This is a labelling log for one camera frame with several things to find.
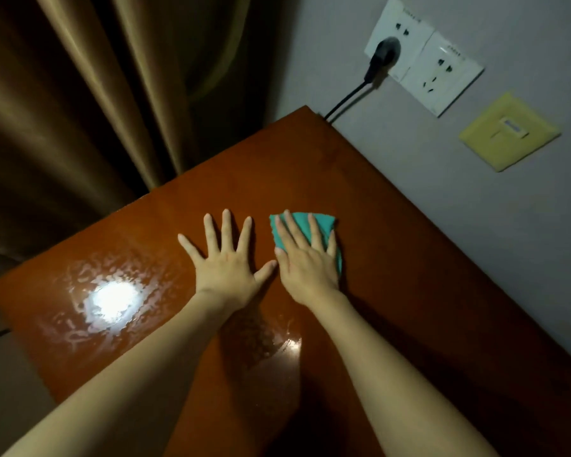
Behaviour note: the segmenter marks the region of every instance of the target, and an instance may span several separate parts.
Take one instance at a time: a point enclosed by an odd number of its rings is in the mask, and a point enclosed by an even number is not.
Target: table
[[[269,214],[335,215],[362,315],[503,456],[571,455],[571,358],[306,107],[0,278],[0,311],[57,401],[183,307],[194,269],[176,235],[205,247],[203,215],[223,208],[254,218],[256,266],[273,256]],[[305,450],[381,455],[334,345],[276,277],[211,341],[166,455]]]

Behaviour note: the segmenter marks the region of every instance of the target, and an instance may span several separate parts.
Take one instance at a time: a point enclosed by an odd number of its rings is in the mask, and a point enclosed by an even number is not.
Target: black plug
[[[380,42],[370,60],[370,67],[364,76],[364,83],[372,83],[383,67],[396,63],[401,47],[399,40],[393,36]]]

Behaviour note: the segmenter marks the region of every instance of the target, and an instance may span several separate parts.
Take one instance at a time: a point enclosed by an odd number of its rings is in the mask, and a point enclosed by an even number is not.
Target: forearm
[[[161,454],[198,359],[228,316],[222,301],[195,295],[171,320],[72,394],[6,456],[113,455],[116,448],[128,455]],[[148,427],[155,430],[149,433]],[[136,433],[148,439],[131,439]]]
[[[340,292],[313,312],[334,341],[383,451],[496,456],[457,409],[358,315]]]

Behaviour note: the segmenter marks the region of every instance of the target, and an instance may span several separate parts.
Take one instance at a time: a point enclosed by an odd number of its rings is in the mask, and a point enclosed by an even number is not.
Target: person's left arm
[[[197,273],[196,293],[186,306],[74,392],[3,457],[162,454],[210,339],[276,267],[270,261],[250,272],[251,218],[236,250],[228,210],[222,215],[221,249],[209,214],[204,222],[207,259],[178,235]]]

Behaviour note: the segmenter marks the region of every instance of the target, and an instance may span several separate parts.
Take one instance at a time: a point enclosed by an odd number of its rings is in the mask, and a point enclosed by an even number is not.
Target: green cleaning cloth
[[[273,238],[275,240],[275,245],[283,250],[286,248],[284,247],[284,243],[281,241],[279,234],[277,234],[277,228],[275,227],[275,217],[277,215],[271,215],[269,218],[271,220],[271,230],[273,231]],[[284,218],[283,213],[279,215],[281,217],[281,221],[283,224],[286,224],[286,219]],[[330,215],[322,215],[321,213],[314,213],[315,219],[317,220],[317,225],[320,227],[321,232],[321,242],[323,243],[324,249],[327,247],[327,240],[330,237],[330,232],[334,229],[334,222],[336,218]],[[309,225],[309,214],[308,213],[301,213],[296,212],[292,213],[292,217],[294,221],[305,235],[309,244],[311,243],[311,226]],[[343,257],[340,253],[340,248],[336,251],[336,265],[338,267],[338,275],[341,275],[343,272]]]

